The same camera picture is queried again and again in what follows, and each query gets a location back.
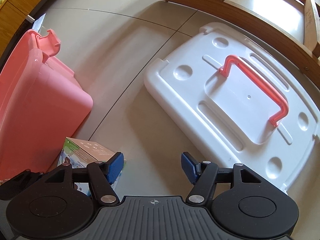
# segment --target cardboard box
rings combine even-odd
[[[58,165],[71,163],[72,168],[85,168],[89,163],[95,161],[108,161],[114,154],[99,143],[66,137]],[[113,189],[115,189],[120,175],[111,185]],[[91,195],[88,183],[75,183],[75,188],[87,196]]]

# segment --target wooden chair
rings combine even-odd
[[[259,14],[229,0],[165,1],[204,11],[248,31],[287,57],[320,88],[320,6],[314,0],[298,0],[304,4],[303,44]]]

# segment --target pink plastic bin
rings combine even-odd
[[[93,105],[48,33],[27,31],[0,74],[0,180],[46,171]]]

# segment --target blue gripper pad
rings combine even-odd
[[[188,177],[191,184],[196,184],[199,179],[199,175],[196,174],[196,168],[189,158],[183,153],[181,154],[181,167]]]
[[[119,154],[117,158],[110,164],[109,172],[107,174],[107,181],[112,185],[118,178],[120,172],[123,169],[124,156],[123,153]]]

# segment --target tile floor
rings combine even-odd
[[[278,24],[303,41],[303,8],[296,1],[277,0],[273,11],[266,0],[233,0]],[[150,96],[143,85],[146,67],[198,33],[216,17],[159,0],[51,0],[43,26],[61,39],[58,58],[94,101],[93,109],[76,138],[97,141],[121,151],[127,165],[116,192],[124,195],[182,195],[192,186],[180,168],[180,154],[204,157]],[[263,41],[233,26],[268,50],[304,85],[320,106],[318,91],[287,59]],[[300,207],[296,240],[319,240],[317,222],[320,177],[313,153],[302,175],[289,191]],[[222,185],[218,191],[226,189]]]

